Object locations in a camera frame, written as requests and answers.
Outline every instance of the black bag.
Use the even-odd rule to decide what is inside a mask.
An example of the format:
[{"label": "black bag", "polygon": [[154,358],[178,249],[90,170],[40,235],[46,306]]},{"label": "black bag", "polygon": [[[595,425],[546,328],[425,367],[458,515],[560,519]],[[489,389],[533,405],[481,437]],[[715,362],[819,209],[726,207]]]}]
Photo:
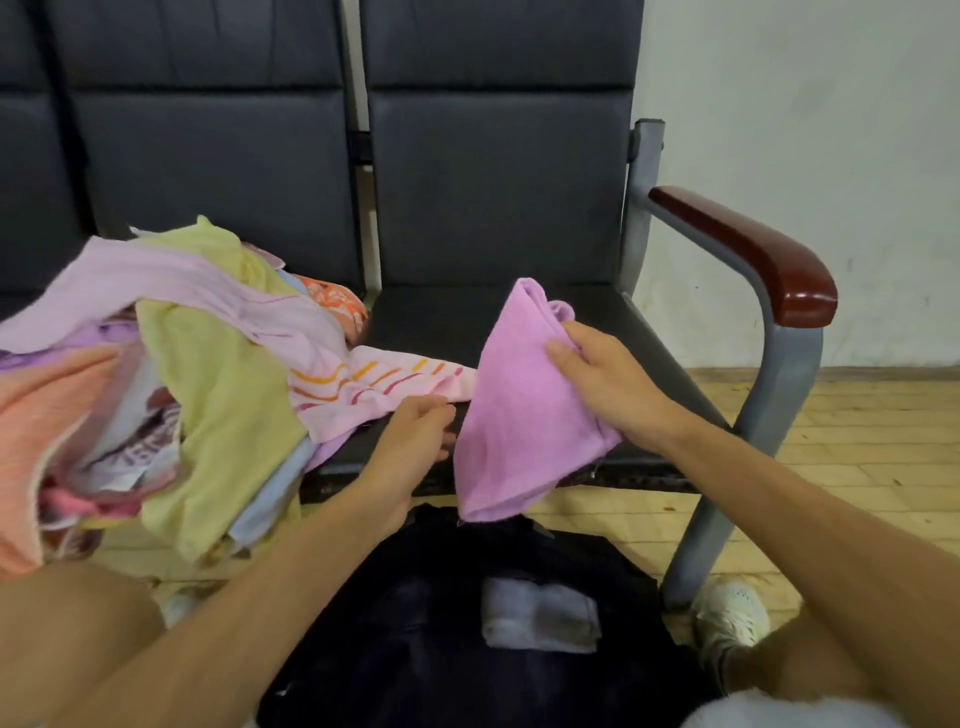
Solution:
[{"label": "black bag", "polygon": [[[595,654],[493,649],[489,576],[556,583],[597,602]],[[656,581],[606,539],[518,516],[459,523],[421,506],[317,617],[263,696],[260,728],[676,728],[717,697],[660,618]]]}]

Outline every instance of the chair seat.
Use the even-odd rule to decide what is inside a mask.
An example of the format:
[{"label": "chair seat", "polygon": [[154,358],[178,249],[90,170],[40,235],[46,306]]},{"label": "chair seat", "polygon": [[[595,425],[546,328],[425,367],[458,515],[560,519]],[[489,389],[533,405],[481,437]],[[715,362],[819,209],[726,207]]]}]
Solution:
[{"label": "chair seat", "polygon": [[[376,300],[363,343],[476,367],[510,288],[510,284],[387,287]],[[547,285],[545,290],[549,299],[560,299],[573,306],[578,321],[620,339],[672,400],[715,425],[728,427],[723,415],[670,355],[633,305],[612,286]],[[458,405],[457,409],[454,429],[459,429],[468,405]],[[349,483],[370,458],[387,419],[361,427],[329,461],[310,473],[300,492],[304,502],[324,500]],[[673,465],[626,441],[598,462],[572,473],[562,484],[696,492]],[[431,470],[416,495],[450,493],[453,493],[453,472],[451,464],[445,462]]]}]

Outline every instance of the white sneaker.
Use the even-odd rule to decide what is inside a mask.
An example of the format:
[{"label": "white sneaker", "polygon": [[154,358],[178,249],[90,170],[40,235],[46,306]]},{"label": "white sneaker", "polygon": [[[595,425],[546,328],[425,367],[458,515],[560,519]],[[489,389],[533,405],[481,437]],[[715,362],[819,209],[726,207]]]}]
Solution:
[{"label": "white sneaker", "polygon": [[770,617],[756,590],[742,581],[706,585],[694,603],[694,617],[700,662],[727,694],[724,662],[728,654],[752,647],[770,634]]}]

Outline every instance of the wooden armrest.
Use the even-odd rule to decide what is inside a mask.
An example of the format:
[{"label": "wooden armrest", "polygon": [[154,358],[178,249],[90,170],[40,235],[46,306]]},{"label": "wooden armrest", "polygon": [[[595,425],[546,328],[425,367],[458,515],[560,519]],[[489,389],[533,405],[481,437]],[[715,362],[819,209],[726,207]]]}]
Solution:
[{"label": "wooden armrest", "polygon": [[827,266],[806,246],[682,187],[654,187],[649,199],[753,267],[767,289],[775,323],[823,328],[833,320],[836,284]]}]

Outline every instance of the light blue fabric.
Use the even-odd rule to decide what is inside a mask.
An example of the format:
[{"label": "light blue fabric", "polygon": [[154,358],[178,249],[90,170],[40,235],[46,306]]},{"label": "light blue fabric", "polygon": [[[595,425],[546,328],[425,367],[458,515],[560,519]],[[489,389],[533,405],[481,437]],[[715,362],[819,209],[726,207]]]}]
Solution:
[{"label": "light blue fabric", "polygon": [[284,279],[287,283],[289,283],[298,291],[300,291],[304,296],[310,295],[310,292],[307,291],[306,286],[303,284],[303,281],[297,278],[296,276],[294,276],[292,273],[287,273],[282,268],[280,268],[277,272],[279,273],[282,279]]},{"label": "light blue fabric", "polygon": [[250,504],[237,516],[228,532],[241,546],[253,546],[267,535],[287,507],[290,491],[297,487],[300,474],[317,448],[309,437],[304,437],[287,459],[280,463]]}]

